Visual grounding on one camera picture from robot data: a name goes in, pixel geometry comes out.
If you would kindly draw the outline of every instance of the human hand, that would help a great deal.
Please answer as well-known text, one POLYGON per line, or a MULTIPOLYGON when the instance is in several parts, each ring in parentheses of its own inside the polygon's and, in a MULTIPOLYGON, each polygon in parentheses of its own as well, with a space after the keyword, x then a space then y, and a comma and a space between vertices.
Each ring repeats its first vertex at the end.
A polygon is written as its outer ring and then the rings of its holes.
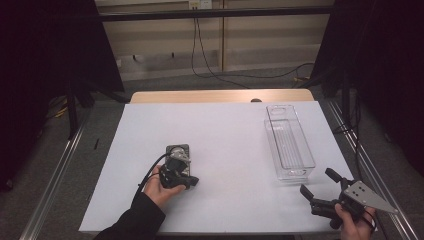
POLYGON ((160 165, 157 165, 150 176, 149 180, 144 187, 144 193, 156 204, 158 207, 163 209, 171 197, 177 195, 178 193, 184 191, 186 187, 184 185, 178 185, 174 188, 164 188, 160 183, 159 179, 159 169, 160 165))
MULTIPOLYGON (((359 220, 357 223, 354 223, 350 213, 344 210, 339 203, 337 203, 334 208, 337 215, 339 215, 339 217, 343 220, 342 232, 340 233, 342 240, 368 240, 371 238, 372 229, 370 229, 368 224, 366 224, 363 220, 359 220)), ((375 209, 367 207, 365 210, 369 212, 370 215, 364 213, 363 217, 368 220, 368 222, 372 223, 372 218, 375 215, 375 209)))

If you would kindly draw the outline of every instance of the black sleeve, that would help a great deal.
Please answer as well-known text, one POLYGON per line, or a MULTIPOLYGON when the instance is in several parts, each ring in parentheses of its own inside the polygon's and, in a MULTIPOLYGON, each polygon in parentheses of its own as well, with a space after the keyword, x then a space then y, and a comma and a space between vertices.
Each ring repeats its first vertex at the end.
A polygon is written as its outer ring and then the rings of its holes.
POLYGON ((165 214, 144 193, 140 193, 134 206, 127 210, 112 227, 101 231, 95 240, 154 239, 165 214))

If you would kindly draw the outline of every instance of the metal rail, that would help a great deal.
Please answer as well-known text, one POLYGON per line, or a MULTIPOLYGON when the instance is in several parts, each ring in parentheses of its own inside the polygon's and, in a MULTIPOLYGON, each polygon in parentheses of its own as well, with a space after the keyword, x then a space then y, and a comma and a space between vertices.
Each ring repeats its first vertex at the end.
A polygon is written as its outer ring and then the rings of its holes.
POLYGON ((333 6, 286 7, 286 8, 252 8, 252 9, 211 9, 211 10, 180 10, 161 12, 134 12, 134 13, 101 13, 99 15, 56 16, 58 23, 81 22, 116 22, 164 19, 189 18, 220 18, 220 17, 256 17, 256 16, 283 16, 283 15, 314 15, 330 14, 345 11, 355 11, 354 7, 334 8, 333 6))
MULTIPOLYGON (((334 101, 330 101, 329 106, 334 114, 334 117, 337 120, 337 123, 340 126, 344 126, 342 130, 347 130, 347 127, 344 125, 342 111, 339 105, 334 101)), ((352 150, 355 151, 357 143, 356 134, 353 131, 346 131, 345 137, 349 142, 350 146, 352 147, 352 150)), ((403 212, 403 210, 395 200, 394 196, 392 195, 392 193, 384 183, 383 179, 381 178, 380 174, 378 173, 377 169, 375 168, 374 164, 372 163, 370 157, 366 153, 364 147, 360 143, 358 145, 358 151, 361 167, 365 171, 371 184, 373 185, 374 191, 378 193, 382 198, 384 198, 387 202, 389 202, 392 206, 399 210, 398 215, 389 214, 389 216, 392 219, 393 224, 396 226, 399 234, 402 236, 402 239, 419 239, 417 233, 415 233, 413 227, 411 226, 406 214, 403 212)))
POLYGON ((73 136, 73 138, 68 140, 68 143, 66 144, 65 150, 62 153, 62 156, 56 166, 55 171, 53 172, 50 182, 44 190, 43 196, 38 202, 36 209, 32 213, 31 218, 29 219, 21 237, 19 238, 20 240, 37 239, 37 236, 40 233, 40 230, 47 217, 47 214, 49 213, 50 207, 53 204, 54 198, 59 190, 66 169, 68 168, 68 165, 75 152, 75 149, 78 146, 79 140, 82 136, 90 112, 91 109, 84 109, 83 114, 81 114, 81 125, 73 136))

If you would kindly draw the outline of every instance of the plastic bin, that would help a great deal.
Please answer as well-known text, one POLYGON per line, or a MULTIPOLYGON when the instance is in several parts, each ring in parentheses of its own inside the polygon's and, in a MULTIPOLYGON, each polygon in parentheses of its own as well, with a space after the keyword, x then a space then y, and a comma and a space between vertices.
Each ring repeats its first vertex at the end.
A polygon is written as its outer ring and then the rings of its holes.
POLYGON ((292 105, 268 106, 265 129, 279 180, 306 180, 315 162, 292 105))

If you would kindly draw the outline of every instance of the white table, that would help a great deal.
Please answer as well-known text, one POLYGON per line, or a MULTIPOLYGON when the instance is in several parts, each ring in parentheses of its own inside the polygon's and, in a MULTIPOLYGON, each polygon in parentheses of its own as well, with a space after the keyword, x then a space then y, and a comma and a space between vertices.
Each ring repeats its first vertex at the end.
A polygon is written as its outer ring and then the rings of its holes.
POLYGON ((174 198, 159 234, 276 234, 332 231, 313 216, 300 184, 277 180, 263 120, 265 107, 295 106, 316 162, 307 187, 332 200, 340 186, 327 167, 352 178, 317 102, 151 103, 126 105, 80 227, 98 232, 129 208, 167 145, 189 144, 198 185, 174 198))

